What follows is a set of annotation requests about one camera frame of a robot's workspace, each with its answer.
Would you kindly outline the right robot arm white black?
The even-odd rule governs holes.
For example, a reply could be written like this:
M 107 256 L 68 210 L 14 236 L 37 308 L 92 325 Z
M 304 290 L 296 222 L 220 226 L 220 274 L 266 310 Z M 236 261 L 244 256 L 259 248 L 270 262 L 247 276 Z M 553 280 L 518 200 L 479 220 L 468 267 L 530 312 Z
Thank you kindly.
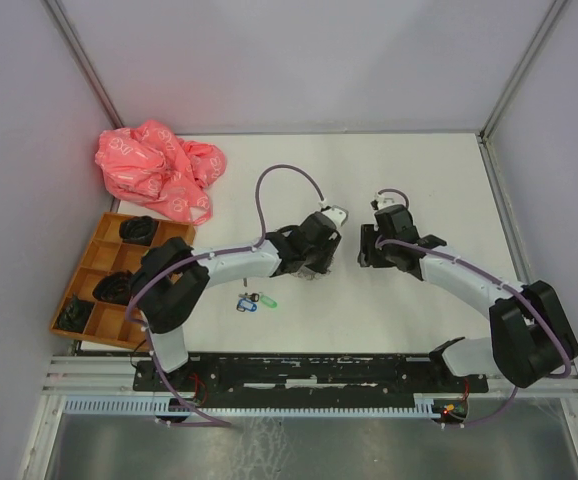
M 358 263 L 396 268 L 434 285 L 481 314 L 489 334 L 455 338 L 433 350 L 427 368 L 436 389 L 464 377 L 500 375 L 517 388 L 570 375 L 578 342 L 555 289 L 544 281 L 507 281 L 460 256 L 435 235 L 422 236 L 408 208 L 374 201 L 374 223 L 361 227 Z

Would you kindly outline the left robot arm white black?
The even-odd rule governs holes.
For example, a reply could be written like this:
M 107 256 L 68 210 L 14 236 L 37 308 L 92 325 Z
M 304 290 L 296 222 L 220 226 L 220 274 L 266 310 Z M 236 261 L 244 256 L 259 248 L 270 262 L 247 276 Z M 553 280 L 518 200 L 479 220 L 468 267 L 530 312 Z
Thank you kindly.
M 142 315 L 156 379 L 170 390 L 188 383 L 183 324 L 205 290 L 249 278 L 326 274 L 347 217 L 344 209 L 327 207 L 298 226 L 264 234 L 256 243 L 201 250 L 175 237 L 149 250 L 130 280 L 128 311 Z

